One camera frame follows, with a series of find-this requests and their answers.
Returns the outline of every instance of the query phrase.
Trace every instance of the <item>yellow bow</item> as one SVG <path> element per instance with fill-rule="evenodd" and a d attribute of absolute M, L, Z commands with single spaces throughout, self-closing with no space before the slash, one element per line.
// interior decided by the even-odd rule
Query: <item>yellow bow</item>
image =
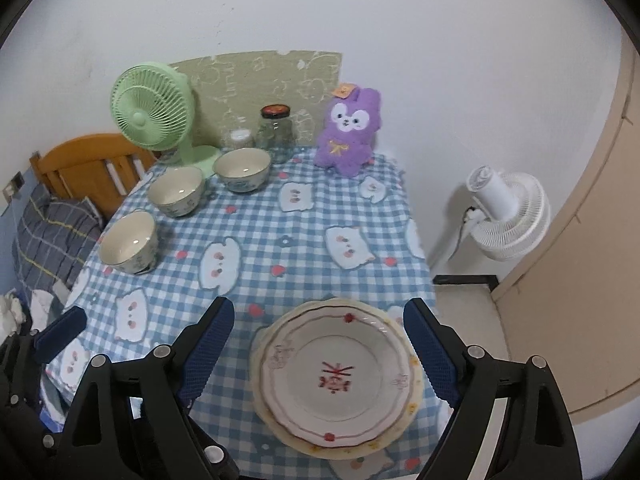
<path fill-rule="evenodd" d="M 333 155 L 334 153 L 338 156 L 342 155 L 342 152 L 346 152 L 349 149 L 349 145 L 348 144 L 337 144 L 335 141 L 330 140 L 329 141 L 329 145 L 331 146 L 331 154 Z"/>

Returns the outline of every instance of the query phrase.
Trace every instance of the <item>floor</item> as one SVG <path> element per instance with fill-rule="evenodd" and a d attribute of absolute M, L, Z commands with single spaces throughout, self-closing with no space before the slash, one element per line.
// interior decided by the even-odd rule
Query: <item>floor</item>
<path fill-rule="evenodd" d="M 498 312 L 485 285 L 437 285 L 438 320 L 453 327 L 467 345 L 480 345 L 494 358 L 509 359 Z M 484 441 L 469 478 L 482 480 L 494 454 L 495 444 L 506 406 L 505 399 L 496 400 Z M 403 477 L 413 480 L 416 475 Z"/>

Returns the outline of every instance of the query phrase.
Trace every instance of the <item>red jar lid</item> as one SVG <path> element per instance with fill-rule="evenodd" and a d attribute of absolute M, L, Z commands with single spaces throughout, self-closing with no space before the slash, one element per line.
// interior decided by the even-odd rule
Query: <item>red jar lid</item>
<path fill-rule="evenodd" d="M 291 108 L 287 105 L 267 105 L 260 110 L 260 114 L 265 119 L 283 119 L 289 117 L 290 113 Z"/>

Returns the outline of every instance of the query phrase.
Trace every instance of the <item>blue gripper pad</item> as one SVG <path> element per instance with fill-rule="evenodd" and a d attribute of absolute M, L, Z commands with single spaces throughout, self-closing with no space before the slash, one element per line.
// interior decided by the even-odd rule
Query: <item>blue gripper pad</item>
<path fill-rule="evenodd" d="M 433 391 L 455 408 L 463 394 L 464 343 L 451 327 L 441 325 L 419 298 L 404 306 L 402 319 Z"/>
<path fill-rule="evenodd" d="M 86 328 L 86 312 L 73 306 L 33 338 L 34 359 L 50 363 Z"/>
<path fill-rule="evenodd" d="M 182 386 L 178 390 L 178 398 L 184 406 L 190 408 L 202 394 L 235 320 L 234 304 L 223 298 L 218 313 L 210 320 L 182 367 Z"/>

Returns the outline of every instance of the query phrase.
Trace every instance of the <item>purple stuffed animal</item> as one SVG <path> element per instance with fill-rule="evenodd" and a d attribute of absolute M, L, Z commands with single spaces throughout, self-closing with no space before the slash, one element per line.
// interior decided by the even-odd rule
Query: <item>purple stuffed animal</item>
<path fill-rule="evenodd" d="M 380 129 L 380 92 L 355 88 L 346 99 L 329 102 L 324 130 L 318 137 L 314 164 L 353 178 L 373 153 L 373 136 Z"/>

